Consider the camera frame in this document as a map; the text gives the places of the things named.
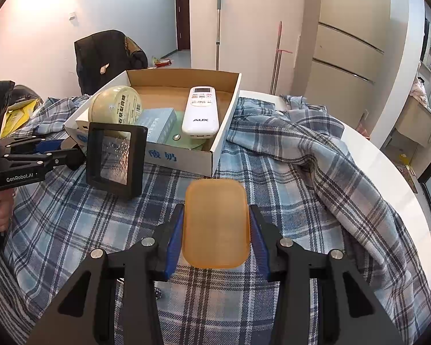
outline air conditioner remote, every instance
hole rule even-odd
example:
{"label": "air conditioner remote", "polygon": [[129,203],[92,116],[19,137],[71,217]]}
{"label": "air conditioner remote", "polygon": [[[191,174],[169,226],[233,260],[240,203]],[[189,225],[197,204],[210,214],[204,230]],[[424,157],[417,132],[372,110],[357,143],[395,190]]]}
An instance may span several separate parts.
{"label": "air conditioner remote", "polygon": [[182,132],[194,139],[207,139],[219,131],[216,90],[209,86],[193,87],[185,108]]}

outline chair backrest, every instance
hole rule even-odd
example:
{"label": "chair backrest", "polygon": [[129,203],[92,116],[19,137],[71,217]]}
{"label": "chair backrest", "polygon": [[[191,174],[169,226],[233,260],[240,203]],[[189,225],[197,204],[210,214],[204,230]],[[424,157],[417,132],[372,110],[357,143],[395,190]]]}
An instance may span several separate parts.
{"label": "chair backrest", "polygon": [[143,50],[117,30],[98,32],[74,44],[82,94],[93,95],[124,70],[147,68]]}

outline checkered cloth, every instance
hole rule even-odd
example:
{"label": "checkered cloth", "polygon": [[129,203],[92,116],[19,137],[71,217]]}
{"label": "checkered cloth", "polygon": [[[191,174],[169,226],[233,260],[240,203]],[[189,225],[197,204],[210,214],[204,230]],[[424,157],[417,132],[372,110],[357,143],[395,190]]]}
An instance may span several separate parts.
{"label": "checkered cloth", "polygon": [[[431,321],[431,291],[402,220],[352,161],[340,140],[342,124],[301,97],[285,101],[291,110],[278,112],[271,103],[239,99],[216,177],[241,182],[249,203],[304,248],[344,250],[405,343],[413,343]],[[29,126],[51,126],[76,105],[49,100],[38,114],[46,116]],[[12,275],[0,275],[0,321],[20,344],[89,251],[116,252],[151,236],[198,178],[145,164],[143,194],[125,201],[88,186],[84,172],[84,166],[58,167],[44,182],[17,192],[4,253]],[[16,286],[8,283],[10,276],[22,296],[3,287]],[[309,343],[316,344],[317,286],[310,285]],[[197,269],[181,256],[170,281],[157,286],[163,291],[157,305],[166,344],[268,344],[278,285],[264,281],[252,252],[235,269]],[[122,340],[121,295],[119,286],[116,343]]]}

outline white cabinet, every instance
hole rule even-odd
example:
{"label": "white cabinet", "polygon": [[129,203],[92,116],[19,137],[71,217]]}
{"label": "white cabinet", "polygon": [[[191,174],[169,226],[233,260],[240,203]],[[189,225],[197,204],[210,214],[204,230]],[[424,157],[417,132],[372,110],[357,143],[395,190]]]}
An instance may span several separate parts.
{"label": "white cabinet", "polygon": [[325,105],[330,115],[352,128],[364,113],[373,84],[347,72],[313,61],[305,93],[314,105]]}
{"label": "white cabinet", "polygon": [[318,26],[314,57],[375,81],[383,54],[329,27]]}
{"label": "white cabinet", "polygon": [[321,0],[320,22],[385,50],[391,0]]}

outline small blue box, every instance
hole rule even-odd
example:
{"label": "small blue box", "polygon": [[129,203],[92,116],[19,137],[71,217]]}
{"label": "small blue box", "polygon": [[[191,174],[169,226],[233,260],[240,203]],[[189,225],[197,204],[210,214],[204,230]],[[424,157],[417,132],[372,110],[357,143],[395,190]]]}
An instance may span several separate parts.
{"label": "small blue box", "polygon": [[164,144],[176,120],[173,108],[144,109],[137,118],[136,125],[148,128],[148,142]]}

